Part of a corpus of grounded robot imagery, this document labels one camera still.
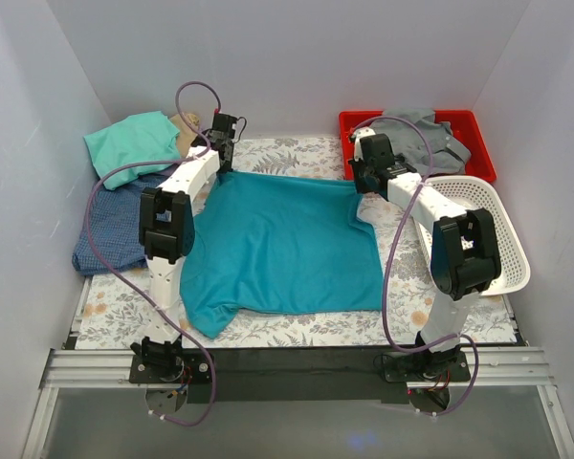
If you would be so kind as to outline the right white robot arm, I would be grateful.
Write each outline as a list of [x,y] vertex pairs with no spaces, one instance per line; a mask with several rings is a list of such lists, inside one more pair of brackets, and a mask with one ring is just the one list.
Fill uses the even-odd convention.
[[492,213],[470,210],[428,186],[424,177],[393,152],[389,138],[370,128],[350,137],[356,189],[376,193],[400,207],[431,236],[430,275],[437,289],[428,320],[411,348],[395,346],[381,359],[386,374],[435,380],[460,359],[466,318],[478,294],[501,273]]

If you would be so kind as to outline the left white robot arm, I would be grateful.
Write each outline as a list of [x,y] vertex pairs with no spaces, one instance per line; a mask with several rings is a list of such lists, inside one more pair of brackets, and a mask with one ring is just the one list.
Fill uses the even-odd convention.
[[184,356],[176,328],[183,311],[181,273],[195,239],[192,204],[206,184],[232,169],[238,122],[235,116],[216,112],[211,127],[191,143],[188,159],[141,196],[139,240],[150,278],[149,297],[158,316],[131,348],[139,370],[161,382],[185,382],[199,361]]

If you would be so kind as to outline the teal t shirt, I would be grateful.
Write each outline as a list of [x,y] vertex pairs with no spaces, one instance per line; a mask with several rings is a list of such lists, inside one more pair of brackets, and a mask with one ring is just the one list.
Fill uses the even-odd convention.
[[383,271],[362,197],[347,181],[220,176],[194,218],[180,294],[188,321],[217,338],[241,310],[377,311]]

